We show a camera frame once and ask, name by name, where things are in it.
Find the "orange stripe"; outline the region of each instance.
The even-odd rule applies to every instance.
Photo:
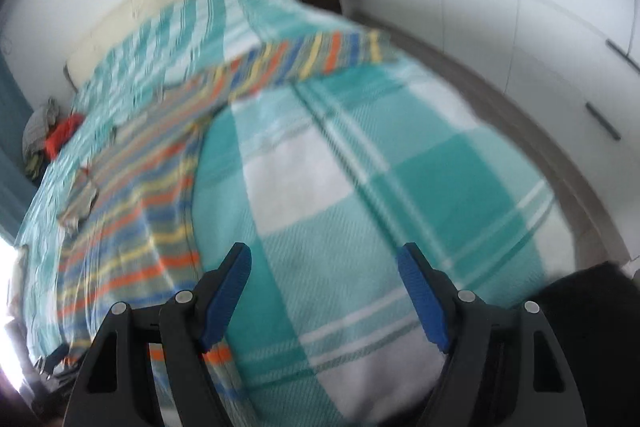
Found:
[[[132,211],[128,212],[117,221],[114,221],[108,227],[100,230],[100,233],[96,235],[85,236],[82,243],[85,243],[86,240],[89,240],[88,245],[85,245],[81,250],[76,250],[76,253],[72,254],[66,259],[61,259],[59,265],[60,267],[58,268],[58,270],[64,271],[68,269],[70,265],[75,264],[77,261],[81,260],[85,256],[87,250],[100,243],[101,240],[109,237],[112,233],[117,232],[119,229],[126,227],[128,224],[138,219],[140,217],[140,214],[142,213],[143,208],[155,206],[158,204],[170,203],[176,198],[176,196],[178,196],[178,194],[180,194],[182,190],[191,187],[191,185],[193,185],[193,176],[186,176],[184,179],[180,180],[180,182],[175,185],[175,187],[170,188],[167,192],[162,192],[161,194],[155,194],[153,196],[148,196],[141,199]]]
[[[164,362],[164,351],[162,350],[162,347],[149,346],[149,353],[151,355],[151,360]],[[231,349],[229,349],[228,346],[220,346],[219,344],[213,346],[208,353],[203,355],[202,358],[212,365],[222,365],[223,363],[228,363],[233,360],[233,357],[231,356]]]
[[[234,58],[234,60],[231,61],[231,64],[229,64],[229,71],[236,73],[240,62],[242,62],[242,57],[243,55],[240,55],[238,58]]]
[[[155,133],[156,135],[162,134],[165,131],[167,131],[169,128],[178,125],[180,122],[184,122],[184,123],[188,123],[191,120],[194,120],[192,117],[194,114],[200,112],[201,110],[204,110],[205,108],[207,108],[207,106],[209,106],[210,104],[212,104],[213,102],[216,101],[217,97],[220,95],[220,92],[222,92],[222,89],[224,88],[225,84],[226,84],[226,80],[228,78],[228,75],[224,75],[220,78],[220,81],[218,84],[216,84],[211,92],[211,94],[207,97],[204,98],[203,100],[200,100],[198,103],[196,103],[195,105],[188,105],[187,108],[185,108],[183,111],[178,112],[173,118],[169,119],[162,119],[161,120],[161,124],[156,127],[152,132]],[[201,87],[200,92],[202,93],[205,89],[203,87]],[[188,101],[185,101],[184,103],[193,103],[194,100],[189,99]],[[139,148],[141,148],[142,146],[145,145],[145,141],[149,142],[150,138],[147,137],[147,133],[143,133],[142,135],[140,135],[140,137],[136,138],[135,141],[131,142],[127,148],[123,151],[121,151],[118,156],[123,155],[124,153],[126,153],[127,151],[129,151],[130,149],[132,149],[132,146],[135,145],[134,150],[137,150]],[[126,153],[125,157],[122,158],[120,160],[119,163],[114,164],[114,165],[109,165],[110,168],[106,169],[106,166],[100,166],[99,172],[96,172],[94,174],[94,179],[98,182],[98,184],[102,183],[103,181],[105,181],[105,179],[107,179],[111,173],[113,171],[117,171],[117,167],[119,167],[121,165],[121,163],[126,162],[126,161],[130,161],[130,153]],[[137,174],[140,172],[140,168],[138,168],[136,171],[133,172],[133,174]],[[99,208],[101,203],[99,203],[99,200],[96,201],[96,207]]]
[[[162,162],[171,158],[171,156],[175,156],[178,153],[181,153],[186,148],[186,146],[187,144],[185,142],[170,145],[160,150],[158,153],[156,153],[156,155],[151,156],[151,158],[145,161],[142,165],[139,165],[138,167],[133,169],[131,172],[126,172],[123,178],[120,181],[116,182],[113,186],[110,187],[109,185],[107,185],[100,192],[98,200],[95,202],[94,207],[92,208],[92,212],[103,206],[109,200],[109,198],[107,198],[106,196],[110,196],[114,192],[117,192],[118,190],[123,188],[127,183],[129,183],[131,178],[142,174],[142,172],[151,170],[153,167],[158,167]],[[106,178],[107,175],[113,175],[114,170],[116,169],[110,168],[108,169],[108,171],[105,171],[105,176],[98,175],[98,177]]]
[[[284,54],[284,52],[288,47],[289,47],[289,43],[287,41],[284,41],[282,44],[278,46],[276,54],[273,55],[273,58],[269,62],[269,67],[262,74],[262,76],[260,77],[260,80],[258,80],[258,82],[256,82],[252,86],[252,88],[249,90],[250,94],[255,94],[256,92],[261,90],[267,82],[269,82],[269,79],[271,78],[273,71],[275,71],[276,68],[278,67],[278,63],[280,62],[280,57],[282,57],[282,55]]]
[[[186,84],[186,91],[191,91],[193,90],[193,88],[195,87],[199,87],[200,89],[202,89],[202,86],[198,86],[196,82],[192,84],[187,83]],[[172,97],[173,98],[178,98],[179,96],[183,96],[184,93],[183,92],[176,92],[176,93],[172,93]],[[164,100],[164,102],[162,102],[161,105],[158,106],[158,108],[160,107],[164,107],[165,105],[172,105],[173,103],[175,103],[175,100]],[[178,105],[177,107],[174,107],[171,112],[169,112],[168,115],[166,115],[166,118],[171,117],[171,115],[174,112],[180,111],[180,108],[182,107],[182,105]],[[124,155],[124,153],[126,153],[127,151],[129,151],[130,149],[132,149],[132,146],[135,145],[134,147],[134,151],[137,151],[139,148],[141,148],[144,144],[145,141],[148,142],[149,140],[151,140],[148,136],[151,134],[160,134],[160,132],[164,131],[166,129],[166,126],[160,126],[160,127],[151,127],[149,130],[146,130],[145,132],[142,132],[141,134],[138,134],[133,141],[131,141],[125,148],[123,148],[120,152],[118,152],[115,156],[112,156],[108,159],[105,160],[105,162],[103,164],[100,164],[100,161],[102,161],[102,157],[108,155],[108,151],[110,148],[107,148],[105,150],[103,150],[102,152],[100,152],[100,155],[97,157],[97,160],[95,162],[95,167],[92,168],[92,171],[94,171],[94,180],[95,181],[102,181],[102,178],[100,176],[100,172],[113,172],[113,171],[117,171],[118,168],[124,161],[129,161],[129,155],[127,155],[125,158],[121,158],[121,156]]]
[[[339,32],[335,32],[334,36],[331,38],[331,50],[329,51],[329,56],[326,58],[326,62],[324,64],[323,73],[330,73],[335,68],[335,63],[338,60],[338,52],[340,51],[340,42],[342,37]]]
[[[121,286],[132,285],[133,283],[147,279],[152,279],[153,277],[158,277],[159,275],[162,275],[167,268],[193,266],[194,259],[199,259],[198,253],[191,251],[183,253],[179,257],[160,258],[158,264],[116,277],[108,283],[100,286],[90,297],[83,297],[78,299],[76,302],[65,306],[58,312],[58,317],[63,318],[65,315],[75,313],[79,309],[86,308],[88,305],[92,304],[95,299],[101,297],[110,290],[114,290]]]

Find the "floor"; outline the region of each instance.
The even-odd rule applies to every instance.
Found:
[[[576,240],[578,269],[604,261],[625,264],[628,251],[590,185],[562,150],[497,89],[440,51],[364,14],[357,22],[386,30],[399,48],[456,87],[477,115],[509,137],[554,188]],[[636,273],[640,282],[640,271]]]

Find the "striped blanket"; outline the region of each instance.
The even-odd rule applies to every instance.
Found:
[[[67,210],[93,205],[78,235],[62,244],[58,269],[58,320],[70,344],[69,362],[91,344],[85,310],[104,315],[111,303],[133,307],[165,302],[180,289],[193,288],[203,274],[191,223],[191,194],[203,130],[210,117],[229,101],[267,87],[297,83],[344,68],[393,60],[394,51],[378,31],[318,33],[290,41],[267,43],[231,63],[213,67],[172,90],[151,108],[135,132],[108,147],[80,169]],[[66,218],[70,213],[65,211]],[[161,350],[152,360],[161,362]],[[221,363],[221,353],[227,353]],[[241,396],[226,346],[207,354],[218,392]],[[167,386],[156,363],[156,378]],[[165,393],[161,403],[169,404]],[[235,425],[251,411],[228,404]]]
[[[32,355],[77,328],[91,338],[111,304],[84,302],[66,323],[52,291],[66,269],[55,216],[78,167],[193,73],[327,31],[362,30],[295,0],[185,0],[109,53],[76,99],[87,119],[21,230],[31,245],[23,308]],[[399,280],[394,252],[406,241],[459,287],[503,305],[574,269],[572,237],[540,173],[401,54],[220,109],[202,136],[191,216],[200,270],[217,267],[235,241],[252,248],[227,344],[208,355],[238,425],[370,425],[427,393],[443,359]],[[78,275],[82,291],[99,269]],[[180,270],[162,277],[179,287]]]

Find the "yellow stripe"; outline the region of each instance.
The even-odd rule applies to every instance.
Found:
[[[183,241],[189,233],[193,233],[191,223],[185,223],[184,227],[180,227],[174,232],[154,232],[153,236],[145,237],[144,245],[140,245],[133,250],[129,250],[127,253],[120,254],[116,258],[111,259],[108,263],[105,263],[98,271],[92,272],[88,276],[83,277],[81,285],[78,285],[77,281],[73,282],[73,286],[67,287],[62,293],[60,293],[58,295],[58,299],[66,299],[67,296],[76,293],[80,286],[82,286],[83,289],[86,288],[86,285],[92,283],[94,280],[105,277],[115,268],[124,267],[127,263],[135,261],[137,258],[142,257],[149,251],[155,250],[158,245],[167,245]]]
[[[74,347],[89,347],[91,346],[91,339],[78,339],[71,341],[70,349],[74,349]]]
[[[179,103],[179,104],[175,104],[174,102],[172,102],[173,105],[170,108],[169,112],[165,113],[162,116],[163,121],[173,120],[177,113],[184,110],[185,107],[188,107],[188,104],[193,104],[194,102],[197,102],[202,97],[203,90],[204,90],[203,87],[198,88],[195,94],[192,94],[191,98],[189,98],[186,102]],[[187,130],[188,130],[188,126],[182,131],[187,132]],[[141,147],[144,147],[149,141],[157,137],[157,135],[158,135],[157,127],[155,125],[147,125],[144,129],[138,130],[138,134],[134,138],[132,138],[130,142],[115,156],[113,155],[113,152],[111,152],[110,147],[106,147],[105,149],[103,149],[102,152],[100,152],[100,154],[94,161],[94,164],[97,164],[98,161],[102,161],[104,156],[108,156],[108,158],[104,161],[103,165],[99,166],[98,171],[94,172],[94,180],[98,183],[102,182],[103,179],[100,176],[100,172],[104,172],[106,170],[108,171],[110,169],[113,170],[111,168],[111,166],[113,165],[113,162],[120,161],[123,155],[130,156],[132,154],[137,153]],[[124,173],[126,173],[127,169],[120,167],[120,171],[123,171]]]
[[[371,44],[371,60],[373,62],[381,62],[382,56],[380,55],[380,46],[378,44],[378,37],[380,36],[380,32],[371,31],[369,32],[369,42]]]
[[[146,192],[158,192],[167,187],[170,187],[171,185],[174,185],[184,176],[185,172],[190,172],[195,169],[197,164],[198,158],[185,158],[182,162],[180,162],[179,167],[169,172],[169,174],[167,174],[163,178],[155,181],[149,181],[145,184],[136,185],[136,187],[130,192],[129,197],[126,201],[123,201],[117,206],[114,206],[107,214],[104,214],[100,218],[100,226],[104,227],[108,225],[111,221],[115,220],[119,216],[119,214],[130,212],[132,207],[138,204],[138,202],[142,198],[142,195]],[[79,235],[76,241],[74,241],[74,250],[84,245],[84,242],[93,235],[95,228],[96,227],[91,227],[90,229],[83,230],[81,232],[81,235]],[[66,250],[61,255],[61,259],[68,257],[71,253],[72,251]]]
[[[216,69],[216,72],[213,75],[213,81],[208,84],[208,85],[211,86],[211,89],[207,90],[207,92],[209,92],[209,91],[213,92],[216,89],[218,89],[218,83],[225,81],[224,73],[225,73],[225,67],[224,66],[220,66],[218,69]]]
[[[272,50],[273,45],[270,42],[265,44],[264,51],[262,52],[260,57],[255,59],[254,65],[251,68],[251,73],[249,74],[247,79],[240,86],[236,87],[236,90],[234,92],[229,94],[229,102],[233,102],[236,98],[238,98],[238,96],[244,94],[244,92],[247,91],[253,84],[255,84],[255,81],[258,78],[260,78],[259,73],[262,71],[264,61],[269,58]]]
[[[189,134],[192,131],[192,129],[197,128],[197,126],[198,126],[198,121],[195,121],[195,122],[191,121],[185,124],[184,127],[176,130],[173,134],[171,134],[170,138],[171,140],[176,140],[178,136]],[[155,148],[153,148],[149,152],[146,152],[145,154],[140,156],[140,158],[138,158],[136,162],[127,165],[126,169],[123,169],[121,172],[117,174],[112,174],[111,177],[103,176],[102,175],[103,168],[100,168],[100,173],[96,173],[95,177],[100,178],[101,180],[104,179],[105,177],[109,179],[109,182],[104,186],[104,188],[101,189],[101,191],[106,192],[108,190],[111,190],[111,187],[113,187],[113,185],[120,183],[120,181],[123,178],[130,177],[130,173],[136,170],[137,168],[139,168],[141,165],[147,163],[149,161],[149,158],[152,158],[162,150],[169,147],[169,141],[170,141],[169,137],[165,137],[162,140],[162,142],[159,143]]]
[[[300,79],[305,79],[311,73],[311,68],[314,66],[314,62],[316,58],[318,58],[318,53],[320,51],[320,44],[322,43],[322,33],[318,33],[316,38],[314,39],[314,43],[311,45],[311,50],[309,51],[309,58],[306,60],[305,65],[300,70]]]

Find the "bed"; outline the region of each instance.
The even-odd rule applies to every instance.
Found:
[[[332,49],[346,42],[367,53],[336,61]],[[332,67],[303,64],[300,82],[258,89],[250,71],[283,46],[306,50],[305,64],[326,53]],[[130,209],[135,227],[116,226],[122,214],[102,208],[161,192],[140,196],[144,164],[119,172],[121,190],[107,196],[113,158],[156,139],[170,104],[238,64],[251,89],[193,119],[175,164],[189,184],[171,217],[141,204]],[[126,0],[66,66],[86,119],[47,169],[17,240],[30,247],[22,319],[33,359],[66,342],[72,362],[115,301],[164,302],[242,241],[252,275],[206,355],[234,424],[370,425],[423,399],[444,363],[399,280],[399,246],[417,243],[458,288],[500,305],[575,270],[574,239],[542,174],[444,79],[340,16],[297,0]],[[92,187],[84,224],[61,226]],[[145,235],[158,219],[171,233]],[[165,421],[177,425],[161,351],[150,350]]]

